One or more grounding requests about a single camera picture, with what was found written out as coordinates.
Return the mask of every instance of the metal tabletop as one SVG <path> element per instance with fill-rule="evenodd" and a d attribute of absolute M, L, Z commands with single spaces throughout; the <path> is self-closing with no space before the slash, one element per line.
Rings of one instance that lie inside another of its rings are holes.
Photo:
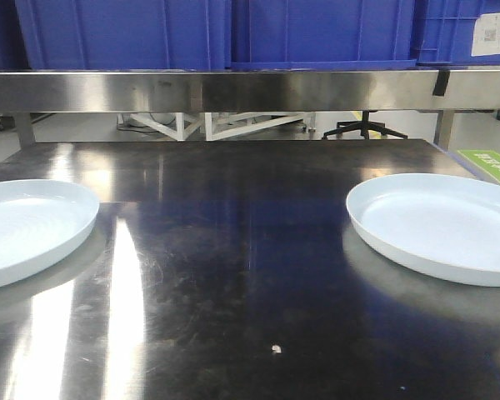
<path fill-rule="evenodd" d="M 0 288 L 0 400 L 500 399 L 500 288 L 393 264 L 348 221 L 356 183 L 413 172 L 470 176 L 420 140 L 22 150 L 0 181 L 102 206 L 76 252 Z"/>

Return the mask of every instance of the blue bin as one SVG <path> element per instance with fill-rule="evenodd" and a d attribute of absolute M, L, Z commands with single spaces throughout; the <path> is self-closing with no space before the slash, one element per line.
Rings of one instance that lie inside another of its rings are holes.
<path fill-rule="evenodd" d="M 232 67 L 400 69 L 414 0 L 233 0 Z"/>
<path fill-rule="evenodd" d="M 500 54 L 473 55 L 478 54 L 473 51 L 478 19 L 487 14 L 491 21 L 497 18 L 489 15 L 494 13 L 500 13 L 500 0 L 417 0 L 412 55 L 428 65 L 500 64 Z M 491 42 L 498 43 L 500 30 L 490 22 L 486 27 L 478 31 L 476 43 L 479 39 L 490 48 Z"/>
<path fill-rule="evenodd" d="M 14 0 L 0 0 L 0 69 L 27 68 Z"/>
<path fill-rule="evenodd" d="M 231 0 L 16 0 L 33 69 L 220 70 Z"/>

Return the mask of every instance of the qr code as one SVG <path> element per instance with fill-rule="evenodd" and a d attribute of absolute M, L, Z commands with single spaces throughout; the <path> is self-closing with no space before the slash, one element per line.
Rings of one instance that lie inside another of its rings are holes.
<path fill-rule="evenodd" d="M 485 31 L 485 36 L 483 37 L 484 42 L 496 42 L 497 40 L 497 30 L 487 29 Z"/>

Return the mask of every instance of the white plate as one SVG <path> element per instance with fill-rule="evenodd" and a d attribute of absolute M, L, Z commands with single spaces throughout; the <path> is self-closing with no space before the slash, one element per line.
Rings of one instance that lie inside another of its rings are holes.
<path fill-rule="evenodd" d="M 500 186 L 464 177 L 377 177 L 347 196 L 352 225 L 376 251 L 435 278 L 500 287 Z"/>
<path fill-rule="evenodd" d="M 0 182 L 0 287 L 50 267 L 93 230 L 97 196 L 75 183 Z"/>

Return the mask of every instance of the label sticker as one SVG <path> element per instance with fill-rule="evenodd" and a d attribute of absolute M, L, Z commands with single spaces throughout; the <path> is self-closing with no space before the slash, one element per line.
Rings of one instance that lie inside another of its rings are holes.
<path fill-rule="evenodd" d="M 472 56 L 500 54 L 500 12 L 483 14 L 474 26 Z"/>
<path fill-rule="evenodd" d="M 493 150 L 458 150 L 457 152 L 500 182 L 500 153 Z"/>

